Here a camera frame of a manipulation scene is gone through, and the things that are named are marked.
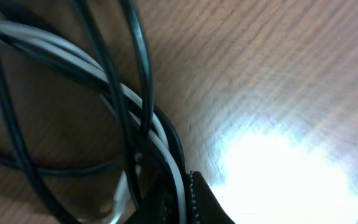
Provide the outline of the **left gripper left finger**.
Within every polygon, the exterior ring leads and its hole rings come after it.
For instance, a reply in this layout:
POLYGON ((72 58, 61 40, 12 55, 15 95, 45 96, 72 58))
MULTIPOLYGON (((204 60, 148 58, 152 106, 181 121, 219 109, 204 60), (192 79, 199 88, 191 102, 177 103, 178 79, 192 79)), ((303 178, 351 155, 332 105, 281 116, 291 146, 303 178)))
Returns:
POLYGON ((168 224, 172 221, 173 195, 168 180, 159 177, 140 207, 124 224, 168 224))

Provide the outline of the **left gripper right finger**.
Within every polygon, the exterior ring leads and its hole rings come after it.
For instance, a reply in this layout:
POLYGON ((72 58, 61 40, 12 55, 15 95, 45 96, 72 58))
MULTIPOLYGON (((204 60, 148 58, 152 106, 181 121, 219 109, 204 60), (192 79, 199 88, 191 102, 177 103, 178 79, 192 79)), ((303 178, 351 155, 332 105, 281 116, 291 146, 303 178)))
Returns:
POLYGON ((187 223, 234 224, 198 171, 186 175, 186 209, 187 223))

